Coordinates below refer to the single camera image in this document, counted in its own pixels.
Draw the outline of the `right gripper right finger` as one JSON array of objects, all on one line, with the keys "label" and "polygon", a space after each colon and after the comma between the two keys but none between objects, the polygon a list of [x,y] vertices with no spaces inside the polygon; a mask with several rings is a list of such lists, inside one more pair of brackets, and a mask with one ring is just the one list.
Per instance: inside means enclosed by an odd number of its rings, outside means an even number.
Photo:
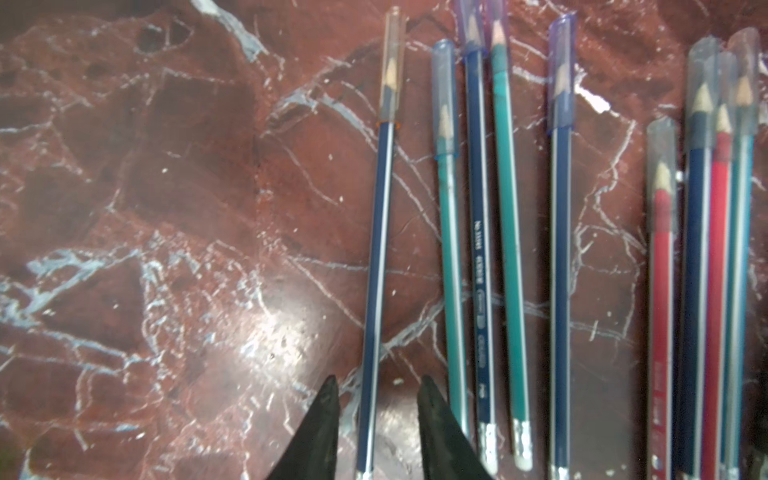
[{"label": "right gripper right finger", "polygon": [[424,478],[490,480],[431,376],[422,377],[417,406]]}]

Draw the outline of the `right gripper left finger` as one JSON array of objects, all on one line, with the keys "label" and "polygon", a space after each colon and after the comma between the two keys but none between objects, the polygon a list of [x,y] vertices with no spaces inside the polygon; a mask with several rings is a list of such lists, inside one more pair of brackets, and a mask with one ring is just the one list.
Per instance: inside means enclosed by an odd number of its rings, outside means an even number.
[{"label": "right gripper left finger", "polygon": [[330,375],[267,479],[334,479],[339,420],[338,382]]}]

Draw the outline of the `dark blue printed pencil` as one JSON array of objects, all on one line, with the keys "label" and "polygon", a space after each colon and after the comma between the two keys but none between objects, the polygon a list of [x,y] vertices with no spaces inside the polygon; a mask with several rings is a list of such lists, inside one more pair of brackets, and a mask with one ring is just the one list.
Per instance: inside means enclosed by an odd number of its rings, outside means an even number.
[{"label": "dark blue printed pencil", "polygon": [[486,145],[484,36],[477,1],[458,1],[467,105],[471,266],[478,456],[488,475],[498,472],[491,240]]}]

